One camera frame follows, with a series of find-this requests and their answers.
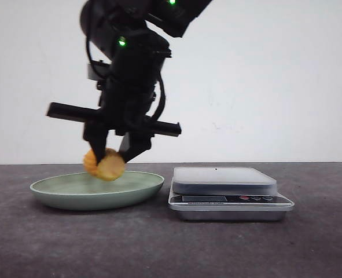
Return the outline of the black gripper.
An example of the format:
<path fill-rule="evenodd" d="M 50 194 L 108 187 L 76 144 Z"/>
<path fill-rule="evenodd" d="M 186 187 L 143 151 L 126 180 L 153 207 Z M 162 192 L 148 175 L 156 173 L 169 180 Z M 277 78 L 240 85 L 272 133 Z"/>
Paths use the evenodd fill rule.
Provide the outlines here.
<path fill-rule="evenodd" d="M 97 109 L 52 102 L 46 115 L 84 123 L 83 139 L 89 143 L 96 164 L 105 157 L 108 131 L 124 136 L 119 153 L 124 162 L 152 147 L 155 134 L 177 137 L 178 123 L 159 121 L 166 94 L 161 69 L 171 57 L 168 42 L 151 30 L 85 30 L 110 63 L 90 60 L 89 79 L 101 91 Z"/>

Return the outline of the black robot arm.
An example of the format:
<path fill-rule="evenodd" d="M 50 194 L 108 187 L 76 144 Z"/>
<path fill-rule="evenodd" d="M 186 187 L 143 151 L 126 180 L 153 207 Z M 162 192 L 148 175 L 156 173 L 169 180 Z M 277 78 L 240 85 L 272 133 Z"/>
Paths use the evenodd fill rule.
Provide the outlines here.
<path fill-rule="evenodd" d="M 125 162 L 149 150 L 157 134 L 180 135 L 179 124 L 159 119 L 166 94 L 155 88 L 164 87 L 161 69 L 171 50 L 148 24 L 180 38 L 207 6 L 208 1 L 87 1 L 80 14 L 86 45 L 109 58 L 109 63 L 89 60 L 87 66 L 101 93 L 98 108 L 51 103 L 47 115 L 82 122 L 97 162 L 105 157 L 110 131 L 122 137 L 119 153 Z"/>

